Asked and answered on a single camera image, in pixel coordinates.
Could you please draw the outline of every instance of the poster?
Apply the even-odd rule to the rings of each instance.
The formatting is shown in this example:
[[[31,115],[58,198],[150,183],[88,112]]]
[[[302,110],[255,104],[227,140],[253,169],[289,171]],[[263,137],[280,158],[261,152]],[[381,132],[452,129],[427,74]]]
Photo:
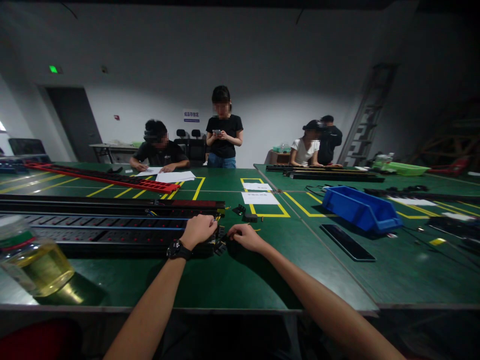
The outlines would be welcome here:
[[[183,109],[183,121],[186,123],[199,123],[199,113],[198,109]]]

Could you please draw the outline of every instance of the green table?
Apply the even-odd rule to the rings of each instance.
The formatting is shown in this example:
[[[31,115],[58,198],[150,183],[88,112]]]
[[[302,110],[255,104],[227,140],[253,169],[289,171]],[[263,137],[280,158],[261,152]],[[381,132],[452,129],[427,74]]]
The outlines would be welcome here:
[[[295,212],[301,218],[319,242],[344,265],[381,309],[480,308],[480,268],[448,244],[429,244],[433,239],[443,238],[459,245],[460,239],[428,226],[423,226],[425,233],[416,231],[427,222],[429,215],[450,212],[480,216],[478,205],[438,202],[438,206],[420,208],[394,202],[394,207],[408,229],[399,229],[397,238],[371,239],[355,226],[325,210],[321,206],[322,197],[305,189],[306,185],[324,185],[325,181],[291,179],[281,172],[266,172],[266,165],[256,164],[255,167],[270,185],[282,191],[281,197],[287,202],[288,211]],[[329,181],[329,185],[340,184]],[[429,174],[414,177],[390,175],[383,183],[343,182],[343,185],[358,190],[386,189],[392,186],[403,189],[425,185],[432,193],[480,196],[480,184]],[[377,261],[352,261],[319,228],[321,224],[339,224]],[[480,263],[478,256],[471,254],[470,257]]]
[[[106,171],[111,165],[65,163],[65,165]],[[185,200],[225,201],[227,206],[243,204],[242,180],[258,182],[256,169],[194,168],[194,181],[185,182],[171,195],[112,186],[105,183],[31,171],[30,176],[0,176],[0,194],[33,194],[103,198],[159,197]],[[333,256],[317,234],[305,225],[283,195],[275,195],[281,206],[255,205],[265,214],[254,224],[261,235],[289,260],[325,284],[352,307],[368,315],[378,311],[371,297]],[[220,224],[227,229],[241,218],[227,211]],[[60,311],[127,312],[136,304],[163,260],[156,259],[71,259],[77,271],[73,281],[56,295],[34,299],[3,271],[0,271],[1,309],[48,309]],[[224,253],[187,263],[175,298],[175,308],[217,312],[298,312],[302,310],[287,284],[261,256],[242,251],[235,258]]]

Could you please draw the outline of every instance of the yellow liquid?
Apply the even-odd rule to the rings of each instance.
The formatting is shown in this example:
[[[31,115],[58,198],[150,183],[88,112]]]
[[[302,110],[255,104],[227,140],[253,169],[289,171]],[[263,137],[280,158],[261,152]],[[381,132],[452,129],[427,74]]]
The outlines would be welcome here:
[[[62,288],[74,275],[64,253],[54,242],[14,256],[7,262],[7,272],[36,297],[46,297]]]

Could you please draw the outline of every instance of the white cloth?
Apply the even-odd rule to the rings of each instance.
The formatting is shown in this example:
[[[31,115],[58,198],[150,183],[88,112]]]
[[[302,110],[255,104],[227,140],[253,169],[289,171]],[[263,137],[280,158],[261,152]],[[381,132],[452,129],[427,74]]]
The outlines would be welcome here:
[[[296,150],[295,162],[302,166],[307,166],[309,164],[308,161],[312,158],[314,152],[320,149],[320,141],[312,141],[310,148],[307,150],[303,139],[299,138],[293,142],[291,148]]]

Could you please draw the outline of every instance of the green exit sign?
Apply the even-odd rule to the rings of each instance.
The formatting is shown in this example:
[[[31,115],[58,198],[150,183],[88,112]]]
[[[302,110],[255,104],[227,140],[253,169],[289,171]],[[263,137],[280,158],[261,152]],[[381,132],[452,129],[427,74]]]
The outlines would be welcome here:
[[[63,74],[64,73],[60,66],[49,65],[48,68],[50,69],[51,74]]]

